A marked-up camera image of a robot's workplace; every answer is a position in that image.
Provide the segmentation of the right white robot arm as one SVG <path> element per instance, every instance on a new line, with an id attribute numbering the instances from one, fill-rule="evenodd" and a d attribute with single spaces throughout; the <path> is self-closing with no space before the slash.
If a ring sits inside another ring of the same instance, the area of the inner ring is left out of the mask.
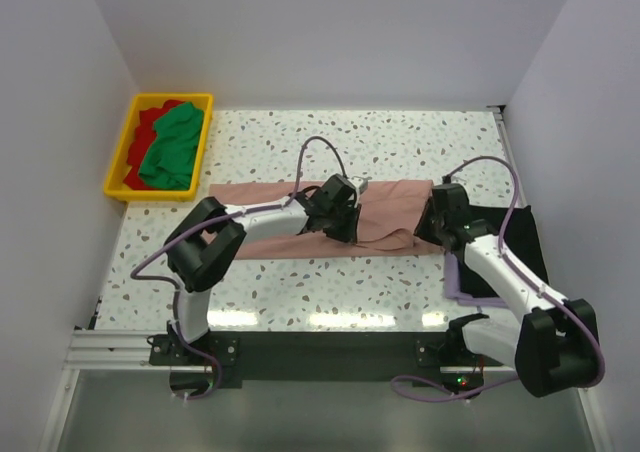
<path id="1" fill-rule="evenodd" d="M 466 365 L 487 356 L 513 368 L 535 397 L 602 381 L 605 361 L 593 307 L 546 284 L 515 256 L 501 232 L 474 218 L 463 186 L 435 186 L 414 234 L 481 276 L 517 321 L 508 327 L 486 313 L 456 319 L 439 358 Z"/>

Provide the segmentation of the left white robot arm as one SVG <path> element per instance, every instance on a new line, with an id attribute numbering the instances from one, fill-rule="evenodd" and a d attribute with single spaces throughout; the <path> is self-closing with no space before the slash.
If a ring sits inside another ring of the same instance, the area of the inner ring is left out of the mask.
<path id="1" fill-rule="evenodd" d="M 209 197 L 198 203 L 165 242 L 169 269 L 181 282 L 173 312 L 173 354 L 185 364 L 205 357 L 211 289 L 242 246 L 318 232 L 353 245 L 367 188 L 365 178 L 335 174 L 320 186 L 294 190 L 272 202 L 240 206 Z"/>

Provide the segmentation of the pink t shirt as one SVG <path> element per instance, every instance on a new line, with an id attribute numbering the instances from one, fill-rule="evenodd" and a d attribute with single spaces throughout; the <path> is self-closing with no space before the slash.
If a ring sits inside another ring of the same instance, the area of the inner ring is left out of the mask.
<path id="1" fill-rule="evenodd" d="M 439 247 L 414 235 L 431 188 L 430 180 L 371 182 L 361 198 L 354 245 L 317 232 L 242 245 L 236 258 L 275 260 L 438 254 Z"/>

